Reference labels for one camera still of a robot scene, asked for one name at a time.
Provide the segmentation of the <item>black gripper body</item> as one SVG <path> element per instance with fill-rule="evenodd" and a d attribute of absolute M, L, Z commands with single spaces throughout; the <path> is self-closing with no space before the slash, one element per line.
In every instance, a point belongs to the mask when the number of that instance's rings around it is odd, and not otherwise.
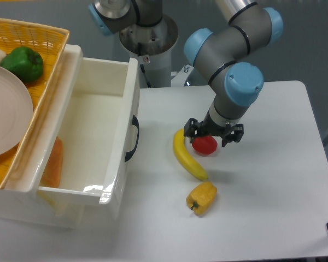
<path fill-rule="evenodd" d="M 222 127 L 217 125 L 213 121 L 207 120 L 201 122 L 201 125 L 197 130 L 197 135 L 199 137 L 216 136 L 216 137 L 224 138 L 225 136 L 229 135 L 230 132 L 231 132 L 230 124 L 227 124 L 227 126 Z"/>

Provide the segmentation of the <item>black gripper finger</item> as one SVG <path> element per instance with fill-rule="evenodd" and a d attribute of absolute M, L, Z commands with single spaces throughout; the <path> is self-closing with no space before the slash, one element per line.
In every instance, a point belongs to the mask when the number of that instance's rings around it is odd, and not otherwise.
<path fill-rule="evenodd" d="M 196 138 L 201 136 L 201 122 L 195 118 L 189 118 L 184 126 L 184 136 L 192 144 Z"/>
<path fill-rule="evenodd" d="M 232 126 L 230 123 L 227 123 L 225 129 L 222 133 L 222 147 L 225 147 L 227 144 L 231 142 L 240 142 L 244 135 L 244 125 L 236 124 Z"/>

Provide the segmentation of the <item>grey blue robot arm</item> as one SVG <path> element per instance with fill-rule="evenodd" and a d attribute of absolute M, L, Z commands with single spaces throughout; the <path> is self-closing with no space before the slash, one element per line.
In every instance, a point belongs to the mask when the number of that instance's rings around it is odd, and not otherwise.
<path fill-rule="evenodd" d="M 185 42 L 184 55 L 208 82 L 215 98 L 203 121 L 189 119 L 184 136 L 191 141 L 215 136 L 222 144 L 239 142 L 240 119 L 263 88 L 263 74 L 243 58 L 278 40 L 283 20 L 273 8 L 256 1 L 217 1 L 228 23 L 218 34 L 203 28 Z M 161 1 L 93 1 L 89 12 L 104 35 L 118 34 L 123 48 L 138 61 L 144 87 L 171 84 L 171 50 L 178 27 L 163 13 Z"/>

